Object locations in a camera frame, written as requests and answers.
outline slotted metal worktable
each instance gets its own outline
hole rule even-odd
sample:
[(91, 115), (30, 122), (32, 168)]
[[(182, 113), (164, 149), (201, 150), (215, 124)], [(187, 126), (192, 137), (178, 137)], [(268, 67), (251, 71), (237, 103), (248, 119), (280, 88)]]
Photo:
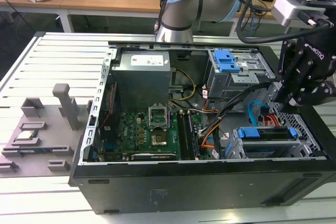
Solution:
[[(109, 40), (145, 42), (154, 37), (46, 33), (31, 40), (0, 82), (0, 150), (23, 114), (20, 106), (26, 97), (40, 97), (43, 104), (59, 104), (51, 91), (61, 82), (70, 85), (69, 94), (76, 97), (77, 104), (87, 104), (93, 98)], [(195, 36), (194, 40), (241, 43), (229, 37)], [(280, 43), (269, 45), (280, 54)], [(316, 110), (336, 135), (336, 103)], [(98, 216), (79, 189), (68, 186), (68, 179), (1, 178), (0, 223), (336, 223), (336, 183), (322, 186), (290, 207)]]

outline label sticker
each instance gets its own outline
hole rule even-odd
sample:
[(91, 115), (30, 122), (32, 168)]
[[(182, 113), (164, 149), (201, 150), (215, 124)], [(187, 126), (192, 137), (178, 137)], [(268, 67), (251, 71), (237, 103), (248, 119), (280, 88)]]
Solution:
[(133, 55), (131, 66), (163, 66), (163, 55)]
[(203, 94), (204, 99), (208, 99), (208, 91), (207, 90), (203, 90), (202, 94)]
[(247, 64), (245, 62), (237, 62), (237, 65), (239, 67), (247, 67)]
[(215, 159), (219, 159), (219, 154), (218, 152), (215, 151), (215, 149), (212, 149), (212, 155), (214, 156)]

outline floor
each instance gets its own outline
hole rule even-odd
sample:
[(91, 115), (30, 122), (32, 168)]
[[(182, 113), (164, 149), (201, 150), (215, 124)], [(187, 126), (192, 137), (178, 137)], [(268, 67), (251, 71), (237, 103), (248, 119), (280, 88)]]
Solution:
[[(56, 15), (25, 13), (24, 18), (35, 31), (63, 31), (61, 25), (55, 21)], [(73, 15), (71, 20), (75, 32), (78, 33), (118, 34), (152, 34), (156, 21), (155, 18), (88, 16), (88, 26), (84, 16)], [(203, 22), (203, 31), (199, 32), (198, 23), (195, 22), (193, 33), (204, 36), (228, 36), (231, 25), (231, 22)], [(280, 25), (262, 24), (255, 36), (270, 36), (283, 33), (284, 30)], [(5, 21), (0, 23), (0, 79), (24, 50), (34, 33), (17, 15), (13, 24), (7, 24)]]

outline blue latch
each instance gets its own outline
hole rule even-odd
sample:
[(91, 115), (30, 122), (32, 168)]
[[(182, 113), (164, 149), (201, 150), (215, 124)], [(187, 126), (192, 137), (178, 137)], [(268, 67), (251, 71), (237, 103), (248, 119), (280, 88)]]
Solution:
[(239, 73), (235, 57), (231, 55), (228, 49), (215, 50), (215, 60), (219, 65), (220, 72)]
[(238, 135), (240, 138), (243, 137), (260, 137), (259, 131), (254, 127), (241, 127), (238, 131)]
[(292, 135), (292, 137), (294, 137), (295, 139), (298, 138), (299, 134), (293, 127), (289, 128), (289, 132)]

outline motherboard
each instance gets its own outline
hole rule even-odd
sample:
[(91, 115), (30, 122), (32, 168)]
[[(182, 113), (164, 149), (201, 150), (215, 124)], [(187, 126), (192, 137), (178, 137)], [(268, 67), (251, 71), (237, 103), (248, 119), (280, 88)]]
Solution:
[[(180, 120), (183, 117), (191, 119), (191, 124), (187, 125), (190, 136), (185, 134), (185, 125)], [(167, 127), (151, 126), (153, 122), (164, 122), (166, 118)], [(165, 115), (158, 111), (149, 117), (149, 112), (123, 112), (120, 116), (118, 139), (111, 139), (112, 135), (111, 138), (103, 139), (98, 156), (105, 162), (207, 159), (207, 153), (198, 151), (197, 132), (202, 127), (199, 113), (183, 115), (180, 112), (168, 112)], [(180, 145), (181, 138), (185, 144)]]

